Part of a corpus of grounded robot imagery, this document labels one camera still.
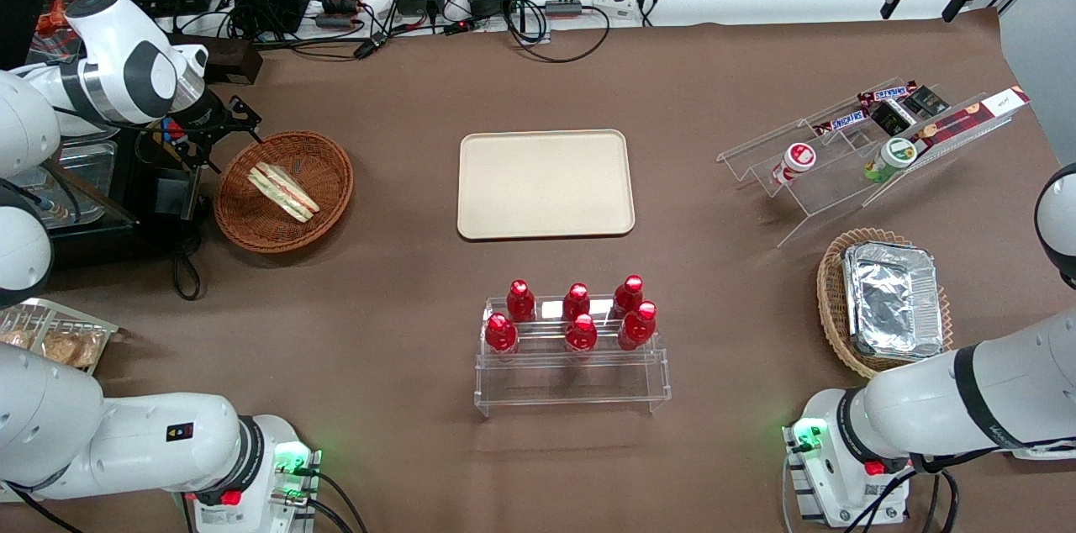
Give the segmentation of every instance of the white wall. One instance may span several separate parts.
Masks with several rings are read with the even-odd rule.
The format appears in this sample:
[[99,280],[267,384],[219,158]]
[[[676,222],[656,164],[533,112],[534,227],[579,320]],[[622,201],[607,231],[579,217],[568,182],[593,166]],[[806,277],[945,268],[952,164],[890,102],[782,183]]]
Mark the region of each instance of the white wall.
[[1076,162],[1076,0],[1018,0],[1002,50],[1062,164]]

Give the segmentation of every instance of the small jar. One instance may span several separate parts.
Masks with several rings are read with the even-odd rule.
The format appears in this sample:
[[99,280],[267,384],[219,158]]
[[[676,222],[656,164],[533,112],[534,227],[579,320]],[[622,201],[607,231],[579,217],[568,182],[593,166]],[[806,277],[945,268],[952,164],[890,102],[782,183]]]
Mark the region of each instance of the small jar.
[[811,149],[810,145],[803,142],[792,144],[784,151],[780,163],[774,167],[774,182],[778,184],[792,182],[799,173],[815,167],[816,159],[815,149]]
[[914,164],[917,156],[919,153],[910,141],[904,138],[890,138],[878,150],[875,158],[863,168],[863,176],[876,184],[882,184],[893,178],[894,173]]

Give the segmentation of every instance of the jar with green label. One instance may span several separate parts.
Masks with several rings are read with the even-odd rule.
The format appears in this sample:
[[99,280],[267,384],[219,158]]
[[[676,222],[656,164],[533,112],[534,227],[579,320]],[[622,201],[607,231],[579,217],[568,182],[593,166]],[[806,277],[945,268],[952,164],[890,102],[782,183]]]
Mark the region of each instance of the jar with green label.
[[904,138],[890,138],[863,168],[867,180],[881,184],[916,162],[916,146]]

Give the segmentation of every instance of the aluminum foil container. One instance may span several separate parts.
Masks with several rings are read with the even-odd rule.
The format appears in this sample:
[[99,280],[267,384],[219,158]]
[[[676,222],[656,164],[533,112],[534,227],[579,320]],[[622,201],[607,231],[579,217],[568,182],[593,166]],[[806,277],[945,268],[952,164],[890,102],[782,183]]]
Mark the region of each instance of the aluminum foil container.
[[942,310],[931,254],[872,241],[845,250],[844,268],[856,352],[898,361],[942,352]]

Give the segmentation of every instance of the round wicker basket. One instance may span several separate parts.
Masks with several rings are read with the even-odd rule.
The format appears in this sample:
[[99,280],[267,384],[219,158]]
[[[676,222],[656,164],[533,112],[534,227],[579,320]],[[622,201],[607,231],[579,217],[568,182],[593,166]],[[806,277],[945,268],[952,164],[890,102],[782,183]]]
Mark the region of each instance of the round wicker basket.
[[[848,300],[845,293],[845,269],[840,254],[856,243],[881,241],[911,246],[904,237],[878,228],[856,228],[836,238],[825,250],[822,264],[818,267],[818,312],[822,318],[825,339],[830,341],[837,356],[856,374],[872,379],[877,373],[907,365],[905,361],[864,356],[852,348],[848,333]],[[942,310],[942,332],[944,350],[952,349],[952,319],[949,317],[949,300],[938,286],[938,307]]]
[[[306,223],[258,192],[246,173],[258,163],[281,166],[318,204]],[[213,204],[216,223],[231,242],[255,253],[283,253],[316,241],[340,219],[355,183],[348,153],[312,131],[287,131],[246,146],[228,164]]]

